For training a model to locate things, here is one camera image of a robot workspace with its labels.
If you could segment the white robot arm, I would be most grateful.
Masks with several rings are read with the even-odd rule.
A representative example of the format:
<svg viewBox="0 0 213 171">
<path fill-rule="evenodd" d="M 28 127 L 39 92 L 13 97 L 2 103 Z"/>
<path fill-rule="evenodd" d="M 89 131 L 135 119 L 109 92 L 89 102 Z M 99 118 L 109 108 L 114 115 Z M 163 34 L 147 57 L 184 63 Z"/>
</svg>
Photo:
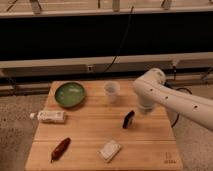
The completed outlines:
<svg viewBox="0 0 213 171">
<path fill-rule="evenodd" d="M 213 131 L 213 100 L 167 88 L 165 82 L 159 68 L 148 70 L 133 82 L 139 109 L 148 113 L 158 103 Z"/>
</svg>

